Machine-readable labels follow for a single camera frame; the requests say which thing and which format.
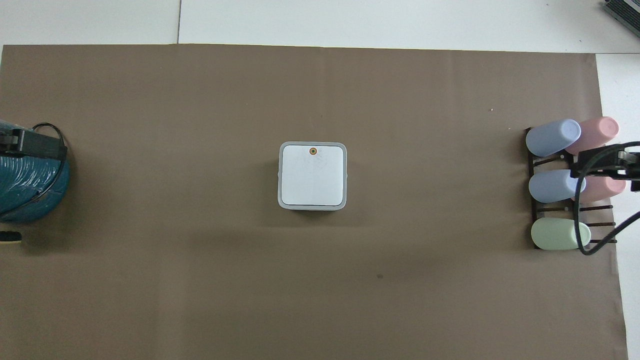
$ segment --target black drying rack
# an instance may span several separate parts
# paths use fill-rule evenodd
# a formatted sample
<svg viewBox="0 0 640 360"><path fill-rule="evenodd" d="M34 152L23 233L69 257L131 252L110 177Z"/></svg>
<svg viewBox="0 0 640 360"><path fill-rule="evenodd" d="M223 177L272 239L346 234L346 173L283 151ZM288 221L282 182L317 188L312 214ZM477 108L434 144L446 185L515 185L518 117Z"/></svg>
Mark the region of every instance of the black drying rack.
<svg viewBox="0 0 640 360"><path fill-rule="evenodd" d="M528 128L525 130L525 134L529 132L529 130L531 130L532 128ZM571 169L572 165L574 164L574 156L572 154L570 154L569 152L567 152L566 150L562 150L559 151L555 154L549 155L549 156L536 156L534 154L531 153L531 151L529 151L529 149L527 148L527 165L529 167L529 179L533 176L534 174L534 169L537 166L540 166L542 164L547 164L547 163L551 163L554 161L562 161L566 164L566 168L567 169ZM529 196L531 198L531 224L533 225L534 222L536 222L537 219L544 217L543 215L545 213L553 213L553 212L564 212L567 214L571 215L571 219L573 219L573 207L575 205L575 201L571 200L571 199L567 199L567 200L563 200L563 201L559 201L557 203L553 203L553 204L558 204L559 206L555 206L552 208L546 208L545 206L547 204L537 201L536 199L533 198L533 196ZM601 206L585 206L585 207L581 207L580 208L580 212L583 211L601 211L601 210L607 210L607 209L613 209L613 205L601 205ZM615 222L592 222L592 223L586 223L585 225L587 225L588 227L603 227L603 226L609 226L609 227L615 227L616 223ZM600 240L594 240L591 239L591 241L589 241L590 243L597 243ZM610 243L617 243L618 241L616 240L616 238L614 237L613 239L611 239L611 241L609 241ZM536 249L539 249L539 247L536 244L533 244L534 247Z"/></svg>

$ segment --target white floor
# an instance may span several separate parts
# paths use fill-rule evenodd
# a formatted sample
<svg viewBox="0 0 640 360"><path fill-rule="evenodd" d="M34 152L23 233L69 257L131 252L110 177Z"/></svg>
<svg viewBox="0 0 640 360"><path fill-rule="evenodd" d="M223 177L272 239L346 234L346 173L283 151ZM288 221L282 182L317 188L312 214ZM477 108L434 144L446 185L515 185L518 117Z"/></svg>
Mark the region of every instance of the white floor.
<svg viewBox="0 0 640 360"><path fill-rule="evenodd" d="M260 44L596 53L617 141L640 140L640 38L598 0L0 0L3 44ZM618 222L640 194L613 198ZM629 359L640 360L640 224L618 236Z"/></svg>

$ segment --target brown paper mat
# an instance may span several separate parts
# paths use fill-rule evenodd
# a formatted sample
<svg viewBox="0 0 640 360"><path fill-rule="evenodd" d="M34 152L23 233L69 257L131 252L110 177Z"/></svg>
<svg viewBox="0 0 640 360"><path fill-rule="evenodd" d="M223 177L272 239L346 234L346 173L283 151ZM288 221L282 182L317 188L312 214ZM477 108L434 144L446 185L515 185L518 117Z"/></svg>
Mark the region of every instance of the brown paper mat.
<svg viewBox="0 0 640 360"><path fill-rule="evenodd" d="M59 125L73 173L0 247L0 358L625 359L615 245L528 236L524 129L600 116L597 79L590 54L5 46L0 118ZM278 207L288 140L346 145L343 210Z"/></svg>

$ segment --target white box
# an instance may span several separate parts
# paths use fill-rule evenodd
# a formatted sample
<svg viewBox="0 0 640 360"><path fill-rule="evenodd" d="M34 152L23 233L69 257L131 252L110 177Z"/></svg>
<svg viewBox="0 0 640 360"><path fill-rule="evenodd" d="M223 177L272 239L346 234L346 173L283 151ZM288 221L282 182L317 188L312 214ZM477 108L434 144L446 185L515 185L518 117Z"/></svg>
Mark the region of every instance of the white box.
<svg viewBox="0 0 640 360"><path fill-rule="evenodd" d="M338 142L280 146L278 203L289 210L340 210L347 203L347 148Z"/></svg>

